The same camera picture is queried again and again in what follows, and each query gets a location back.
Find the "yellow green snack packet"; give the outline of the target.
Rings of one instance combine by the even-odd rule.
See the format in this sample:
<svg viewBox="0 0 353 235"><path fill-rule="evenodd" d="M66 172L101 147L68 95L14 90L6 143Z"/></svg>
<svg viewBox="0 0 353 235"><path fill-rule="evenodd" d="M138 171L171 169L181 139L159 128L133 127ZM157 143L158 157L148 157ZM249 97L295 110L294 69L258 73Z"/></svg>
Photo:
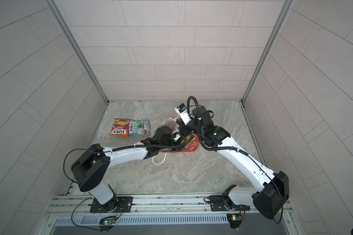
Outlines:
<svg viewBox="0 0 353 235"><path fill-rule="evenodd" d="M193 140L195 139L195 134L193 133L190 133L187 137L186 137L186 146L185 147L188 147L190 143L193 142Z"/></svg>

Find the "red paper gift bag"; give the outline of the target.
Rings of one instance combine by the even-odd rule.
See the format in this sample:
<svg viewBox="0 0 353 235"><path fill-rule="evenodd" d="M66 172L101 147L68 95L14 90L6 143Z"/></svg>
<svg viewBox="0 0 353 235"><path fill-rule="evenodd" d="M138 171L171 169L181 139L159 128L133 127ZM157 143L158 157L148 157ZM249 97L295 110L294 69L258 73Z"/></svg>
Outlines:
<svg viewBox="0 0 353 235"><path fill-rule="evenodd" d="M166 133L168 134L166 139L165 137L161 139L162 141L160 142L161 144L165 143L167 146L172 146L172 132L178 130L179 125L177 124L177 121L181 119L172 119L172 118L167 118L165 119L156 129L155 131L155 137L161 137L161 133ZM164 163L166 159L166 155L168 153L188 153L188 152L195 152L197 148L199 147L199 139L197 135L195 135L195 139L193 140L192 143L189 144L188 147L180 147L180 148L167 148L167 149L162 149L160 150L161 153L164 153L163 160L159 163L156 163L154 158L152 157L152 163L154 165L161 165Z"/></svg>

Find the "teal snack packet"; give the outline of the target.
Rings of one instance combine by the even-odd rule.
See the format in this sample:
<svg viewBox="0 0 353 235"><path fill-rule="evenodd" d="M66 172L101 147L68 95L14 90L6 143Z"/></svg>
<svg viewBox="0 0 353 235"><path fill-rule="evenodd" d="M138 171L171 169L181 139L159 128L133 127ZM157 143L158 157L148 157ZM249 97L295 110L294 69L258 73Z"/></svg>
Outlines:
<svg viewBox="0 0 353 235"><path fill-rule="evenodd" d="M151 124L148 119L130 120L128 133L129 136L149 135Z"/></svg>

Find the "red orange Fox's candy bag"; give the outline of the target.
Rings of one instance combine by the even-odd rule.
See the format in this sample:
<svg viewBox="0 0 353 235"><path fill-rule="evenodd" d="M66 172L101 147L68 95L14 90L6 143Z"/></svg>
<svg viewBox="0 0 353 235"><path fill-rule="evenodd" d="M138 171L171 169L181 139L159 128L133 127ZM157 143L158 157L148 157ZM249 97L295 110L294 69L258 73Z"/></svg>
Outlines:
<svg viewBox="0 0 353 235"><path fill-rule="evenodd" d="M130 119L125 119L125 118L115 119L109 134L111 136L128 137L129 125L130 125Z"/></svg>

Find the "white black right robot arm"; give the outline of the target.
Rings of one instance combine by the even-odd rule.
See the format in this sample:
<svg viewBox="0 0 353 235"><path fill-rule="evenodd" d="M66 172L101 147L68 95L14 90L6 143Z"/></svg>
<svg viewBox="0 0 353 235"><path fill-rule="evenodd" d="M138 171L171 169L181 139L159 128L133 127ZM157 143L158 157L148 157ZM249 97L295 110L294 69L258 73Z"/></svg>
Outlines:
<svg viewBox="0 0 353 235"><path fill-rule="evenodd" d="M211 111L203 106L190 110L185 104L175 108L180 128L198 136L201 146L215 151L234 164L252 183L254 189L231 186L224 193L229 209L239 205L254 206L267 219L275 219L289 199L289 178L275 173L247 153L224 128L214 125Z"/></svg>

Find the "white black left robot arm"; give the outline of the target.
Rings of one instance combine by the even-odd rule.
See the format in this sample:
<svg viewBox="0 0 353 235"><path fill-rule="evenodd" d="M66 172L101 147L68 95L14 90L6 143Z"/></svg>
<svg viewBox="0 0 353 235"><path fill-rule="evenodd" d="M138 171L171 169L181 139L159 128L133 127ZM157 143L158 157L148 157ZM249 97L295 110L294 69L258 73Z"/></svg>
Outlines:
<svg viewBox="0 0 353 235"><path fill-rule="evenodd" d="M104 181L106 171L116 165L154 157L162 150L178 150L187 145L187 134L173 131L167 126L158 128L152 137L122 147L104 148L94 144L71 165L75 183L81 192L94 198L91 212L116 212L119 200L109 184Z"/></svg>

